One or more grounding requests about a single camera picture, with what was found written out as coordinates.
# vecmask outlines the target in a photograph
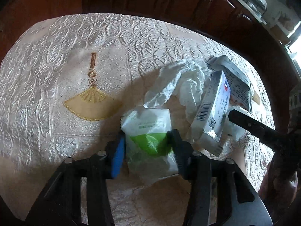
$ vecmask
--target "white tablecloth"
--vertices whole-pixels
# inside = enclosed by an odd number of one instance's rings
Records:
[[[123,102],[113,117],[95,122],[78,118],[63,105],[87,89],[92,51],[97,52],[98,88]],[[121,114],[141,102],[160,67],[182,58],[206,62],[221,55],[245,72],[260,95],[260,106],[252,102],[253,117],[274,128],[256,70],[214,40],[162,21],[116,14],[79,14],[35,24],[1,64],[1,196],[25,219],[64,158],[89,157],[114,139]],[[184,108],[176,97],[166,106],[173,127],[185,135],[189,124]],[[258,190],[272,150],[246,133],[239,142],[226,141],[221,157],[239,147],[244,147],[247,177]],[[144,187],[123,169],[118,179],[108,181],[116,225],[181,225],[189,195],[175,179]],[[82,213],[86,222],[85,205]]]

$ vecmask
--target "wooden furniture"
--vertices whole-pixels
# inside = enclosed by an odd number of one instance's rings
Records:
[[[286,132],[289,92],[298,83],[279,41],[238,0],[7,0],[0,7],[0,61],[35,23],[77,13],[122,13],[181,25],[245,57],[271,101],[276,129]]]

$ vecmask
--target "blue gripper pad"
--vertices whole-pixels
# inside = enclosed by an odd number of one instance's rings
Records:
[[[110,141],[106,145],[107,163],[109,174],[107,179],[114,179],[121,171],[123,159],[125,156],[125,134],[120,132],[115,141]]]
[[[116,148],[116,152],[112,159],[111,176],[113,179],[116,178],[117,175],[120,173],[123,164],[123,159],[124,159],[124,150],[125,150],[125,137],[124,135],[122,135],[120,137],[119,144]]]

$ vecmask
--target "window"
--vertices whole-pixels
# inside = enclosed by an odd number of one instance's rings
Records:
[[[301,24],[301,21],[299,21],[298,24],[294,27],[294,30],[290,34],[287,35],[288,38],[290,38],[291,35],[295,33],[295,31],[298,29],[298,27],[300,26],[300,24]]]
[[[301,68],[301,35],[289,48],[292,53],[297,53],[295,60]]]

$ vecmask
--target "white plastic bag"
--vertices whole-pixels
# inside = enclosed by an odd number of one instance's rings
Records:
[[[201,103],[204,81],[212,71],[203,61],[180,60],[160,69],[154,85],[145,94],[144,107],[156,108],[166,103],[171,95],[186,107],[186,119],[191,124]]]
[[[234,124],[233,122],[231,122],[229,120],[229,112],[232,110],[238,110],[241,113],[244,113],[248,116],[251,116],[251,114],[246,111],[245,109],[243,109],[242,107],[238,106],[238,105],[233,105],[233,106],[229,106],[228,107],[228,111],[226,113],[226,119],[225,119],[225,124],[224,124],[224,129],[222,132],[222,135],[226,135],[228,137],[230,137],[230,139],[234,142],[238,142],[240,137],[243,136],[243,134],[245,133],[245,129],[243,129],[242,127]]]
[[[150,185],[178,173],[177,164],[167,143],[172,129],[168,109],[139,107],[125,113],[121,120],[125,132],[129,171]]]

